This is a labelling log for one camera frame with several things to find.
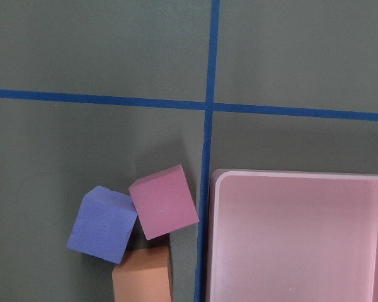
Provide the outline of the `pink foam block near red bin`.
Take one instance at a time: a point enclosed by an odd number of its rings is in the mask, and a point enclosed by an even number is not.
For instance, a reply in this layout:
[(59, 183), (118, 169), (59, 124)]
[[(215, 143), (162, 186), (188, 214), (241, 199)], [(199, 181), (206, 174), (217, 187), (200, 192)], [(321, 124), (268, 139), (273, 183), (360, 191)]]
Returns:
[(180, 164), (136, 180), (129, 193), (147, 240), (199, 222)]

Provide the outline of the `purple foam block near red bin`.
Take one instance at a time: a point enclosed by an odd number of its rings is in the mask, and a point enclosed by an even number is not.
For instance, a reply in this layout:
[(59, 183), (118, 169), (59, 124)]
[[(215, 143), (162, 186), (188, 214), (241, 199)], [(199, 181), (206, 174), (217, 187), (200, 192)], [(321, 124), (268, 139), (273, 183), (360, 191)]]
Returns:
[(96, 186), (81, 201), (66, 247), (119, 264), (136, 219), (129, 195)]

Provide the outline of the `red plastic bin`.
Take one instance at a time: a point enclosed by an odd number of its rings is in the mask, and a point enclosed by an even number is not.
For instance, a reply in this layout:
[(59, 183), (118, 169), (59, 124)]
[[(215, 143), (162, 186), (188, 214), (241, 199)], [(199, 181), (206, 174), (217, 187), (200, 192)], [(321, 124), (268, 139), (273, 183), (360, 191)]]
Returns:
[(378, 301), (378, 176), (218, 169), (207, 301)]

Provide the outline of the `orange foam block near red bin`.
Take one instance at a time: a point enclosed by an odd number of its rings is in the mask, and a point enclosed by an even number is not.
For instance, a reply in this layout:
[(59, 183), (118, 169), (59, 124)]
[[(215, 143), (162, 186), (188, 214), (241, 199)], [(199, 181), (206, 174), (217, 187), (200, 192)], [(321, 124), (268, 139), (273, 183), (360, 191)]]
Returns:
[(115, 301), (172, 301), (169, 247), (126, 252), (112, 271), (112, 281)]

